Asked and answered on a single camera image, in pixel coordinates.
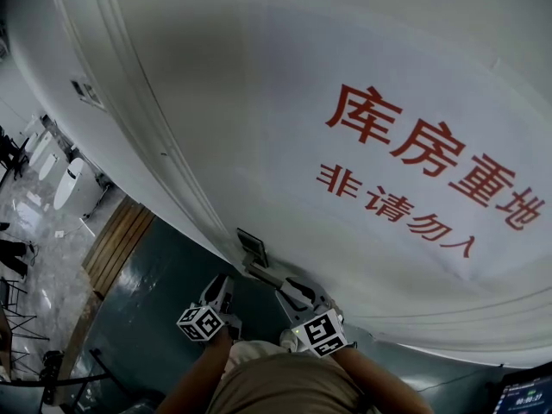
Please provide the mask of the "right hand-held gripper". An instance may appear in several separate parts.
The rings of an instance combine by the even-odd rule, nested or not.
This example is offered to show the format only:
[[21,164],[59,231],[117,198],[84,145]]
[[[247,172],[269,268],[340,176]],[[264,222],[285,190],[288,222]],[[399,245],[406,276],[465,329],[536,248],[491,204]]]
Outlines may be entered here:
[[276,296],[288,319],[302,322],[292,328],[298,339],[298,352],[323,358],[348,345],[342,315],[331,308],[331,298],[317,282],[305,277],[287,277]]

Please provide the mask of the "white door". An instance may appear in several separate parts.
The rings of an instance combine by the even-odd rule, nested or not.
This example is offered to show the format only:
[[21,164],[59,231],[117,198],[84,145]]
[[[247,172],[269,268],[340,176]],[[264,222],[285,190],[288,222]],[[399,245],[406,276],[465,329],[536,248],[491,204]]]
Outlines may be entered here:
[[5,4],[11,55],[43,109],[126,193],[213,254],[241,267],[240,228],[264,242],[274,271],[314,279],[381,340],[461,361],[552,361],[552,260],[459,279],[364,242],[272,177],[259,61],[272,7],[378,17],[493,72],[552,127],[552,0]]

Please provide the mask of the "black office chair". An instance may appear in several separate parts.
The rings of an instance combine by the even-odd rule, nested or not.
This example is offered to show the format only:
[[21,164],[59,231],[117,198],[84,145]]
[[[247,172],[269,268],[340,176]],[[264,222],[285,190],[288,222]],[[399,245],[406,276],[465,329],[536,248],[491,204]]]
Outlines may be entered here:
[[26,163],[29,163],[29,159],[24,148],[18,147],[0,127],[0,168],[4,169],[4,173],[0,175],[0,185],[10,173],[13,173],[14,180],[21,178]]

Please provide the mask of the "silver door lock handle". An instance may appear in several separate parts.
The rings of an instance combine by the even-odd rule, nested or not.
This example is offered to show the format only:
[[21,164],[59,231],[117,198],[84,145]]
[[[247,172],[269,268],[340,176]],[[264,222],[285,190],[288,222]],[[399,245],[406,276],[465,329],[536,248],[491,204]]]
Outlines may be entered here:
[[241,262],[245,271],[275,290],[279,290],[284,281],[269,268],[264,242],[240,228],[236,229],[236,233],[246,253]]

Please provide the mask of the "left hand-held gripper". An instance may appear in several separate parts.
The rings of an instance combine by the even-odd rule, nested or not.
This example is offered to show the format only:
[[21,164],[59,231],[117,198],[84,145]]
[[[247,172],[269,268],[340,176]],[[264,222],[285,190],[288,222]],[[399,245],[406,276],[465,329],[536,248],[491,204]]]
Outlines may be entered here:
[[242,320],[232,312],[235,281],[219,273],[204,289],[201,300],[186,309],[176,325],[192,342],[210,341],[223,326],[230,337],[242,338]]

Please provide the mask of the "person's light trousers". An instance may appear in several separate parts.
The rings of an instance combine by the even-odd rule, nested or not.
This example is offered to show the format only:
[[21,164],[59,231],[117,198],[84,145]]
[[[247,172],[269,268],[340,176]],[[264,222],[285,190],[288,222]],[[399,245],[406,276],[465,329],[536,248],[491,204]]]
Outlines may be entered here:
[[239,341],[229,351],[229,358],[226,362],[223,378],[240,365],[261,358],[276,354],[286,354],[289,350],[279,345],[266,341]]

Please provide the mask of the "person's right forearm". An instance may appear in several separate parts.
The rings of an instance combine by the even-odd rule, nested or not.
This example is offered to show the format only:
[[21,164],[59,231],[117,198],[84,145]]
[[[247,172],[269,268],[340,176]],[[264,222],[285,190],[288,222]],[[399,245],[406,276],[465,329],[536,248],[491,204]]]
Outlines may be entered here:
[[332,358],[381,414],[434,414],[418,392],[359,350],[341,348]]

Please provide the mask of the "black folding chair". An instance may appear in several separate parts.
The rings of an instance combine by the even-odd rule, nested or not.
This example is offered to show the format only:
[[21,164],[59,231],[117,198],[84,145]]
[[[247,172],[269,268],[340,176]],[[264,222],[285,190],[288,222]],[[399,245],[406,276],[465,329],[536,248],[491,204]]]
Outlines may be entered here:
[[15,339],[49,342],[50,337],[40,330],[38,315],[22,307],[28,292],[18,280],[0,277],[0,315]]

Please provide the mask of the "wooden step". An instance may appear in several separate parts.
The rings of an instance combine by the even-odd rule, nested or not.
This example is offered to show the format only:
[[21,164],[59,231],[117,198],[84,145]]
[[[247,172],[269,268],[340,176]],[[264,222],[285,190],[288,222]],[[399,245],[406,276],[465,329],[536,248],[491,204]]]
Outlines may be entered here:
[[126,196],[104,225],[82,262],[91,288],[100,299],[114,285],[154,219],[150,209]]

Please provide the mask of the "black mounted display screen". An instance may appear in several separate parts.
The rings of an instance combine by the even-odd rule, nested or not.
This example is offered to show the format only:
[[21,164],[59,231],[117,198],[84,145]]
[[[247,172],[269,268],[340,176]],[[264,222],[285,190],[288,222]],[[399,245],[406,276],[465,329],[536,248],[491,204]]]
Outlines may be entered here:
[[552,414],[552,373],[509,380],[492,414]]

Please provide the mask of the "person's left forearm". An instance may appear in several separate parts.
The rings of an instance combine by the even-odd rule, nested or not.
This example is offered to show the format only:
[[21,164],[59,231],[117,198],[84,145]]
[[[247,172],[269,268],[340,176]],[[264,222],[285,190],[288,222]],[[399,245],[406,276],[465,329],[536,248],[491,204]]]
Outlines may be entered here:
[[223,376],[232,345],[228,328],[223,326],[155,414],[204,414]]

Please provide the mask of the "white oval bathtub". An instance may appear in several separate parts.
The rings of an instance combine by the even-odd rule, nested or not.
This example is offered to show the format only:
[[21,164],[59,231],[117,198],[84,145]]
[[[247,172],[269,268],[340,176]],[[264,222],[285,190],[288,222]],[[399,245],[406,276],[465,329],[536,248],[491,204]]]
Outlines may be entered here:
[[76,217],[89,216],[103,191],[91,166],[82,158],[75,158],[64,171],[53,207]]

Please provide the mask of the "white paper notice red print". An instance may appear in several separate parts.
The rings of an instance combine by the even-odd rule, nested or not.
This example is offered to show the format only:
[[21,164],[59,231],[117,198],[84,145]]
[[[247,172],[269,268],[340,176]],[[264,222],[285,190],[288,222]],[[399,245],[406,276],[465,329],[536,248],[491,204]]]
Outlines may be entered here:
[[552,260],[552,127],[410,29],[272,7],[267,164],[364,242],[466,281]]

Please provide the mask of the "person's beige shirt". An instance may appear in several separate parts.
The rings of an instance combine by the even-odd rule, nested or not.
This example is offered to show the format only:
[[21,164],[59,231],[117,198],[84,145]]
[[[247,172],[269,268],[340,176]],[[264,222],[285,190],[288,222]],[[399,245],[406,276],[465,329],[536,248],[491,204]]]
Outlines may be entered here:
[[333,361],[275,354],[227,372],[205,414],[373,414],[373,407]]

